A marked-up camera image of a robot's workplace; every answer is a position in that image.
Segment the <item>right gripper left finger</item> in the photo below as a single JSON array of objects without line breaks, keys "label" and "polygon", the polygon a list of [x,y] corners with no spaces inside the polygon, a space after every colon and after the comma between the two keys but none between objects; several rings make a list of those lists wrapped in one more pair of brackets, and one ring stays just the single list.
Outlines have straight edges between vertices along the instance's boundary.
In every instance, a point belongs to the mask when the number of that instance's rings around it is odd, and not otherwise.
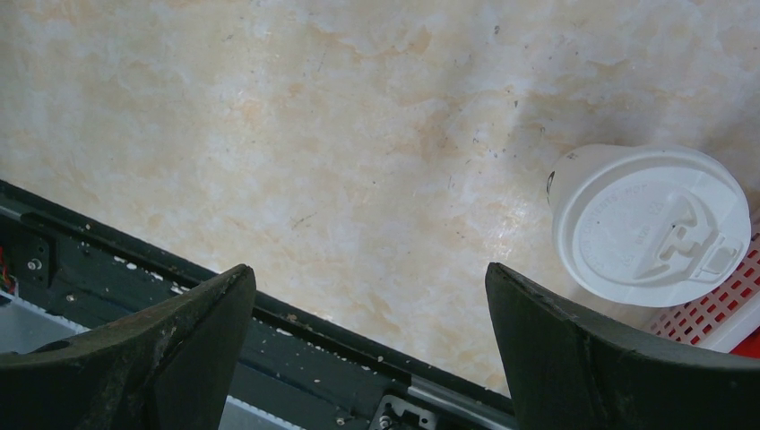
[{"label": "right gripper left finger", "polygon": [[255,294],[239,264],[96,329],[4,353],[2,428],[217,428]]}]

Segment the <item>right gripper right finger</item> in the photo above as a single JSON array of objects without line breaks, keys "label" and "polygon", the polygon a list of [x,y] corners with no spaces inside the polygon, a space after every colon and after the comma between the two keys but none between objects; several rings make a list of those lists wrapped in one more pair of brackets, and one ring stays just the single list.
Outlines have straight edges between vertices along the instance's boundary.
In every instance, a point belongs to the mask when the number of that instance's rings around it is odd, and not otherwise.
[{"label": "right gripper right finger", "polygon": [[485,290],[520,428],[758,428],[756,359],[637,330],[499,262]]}]

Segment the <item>white plastic cup lid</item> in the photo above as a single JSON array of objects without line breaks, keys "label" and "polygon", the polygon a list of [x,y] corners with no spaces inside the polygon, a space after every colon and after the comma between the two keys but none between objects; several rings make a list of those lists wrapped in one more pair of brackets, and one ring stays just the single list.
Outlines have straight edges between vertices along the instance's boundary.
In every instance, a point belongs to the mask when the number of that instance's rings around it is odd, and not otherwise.
[{"label": "white plastic cup lid", "polygon": [[610,164],[550,208],[566,270],[624,305],[681,305],[719,287],[750,245],[751,213],[736,178],[688,147],[618,147]]}]

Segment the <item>white paper coffee cup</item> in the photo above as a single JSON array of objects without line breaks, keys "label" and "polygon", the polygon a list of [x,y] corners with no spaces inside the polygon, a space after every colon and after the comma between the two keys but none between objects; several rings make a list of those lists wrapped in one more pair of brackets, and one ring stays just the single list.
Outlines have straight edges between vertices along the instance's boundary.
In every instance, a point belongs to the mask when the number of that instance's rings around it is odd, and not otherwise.
[{"label": "white paper coffee cup", "polygon": [[552,167],[547,179],[547,197],[552,210],[581,185],[603,170],[619,153],[619,147],[589,144],[562,156]]}]

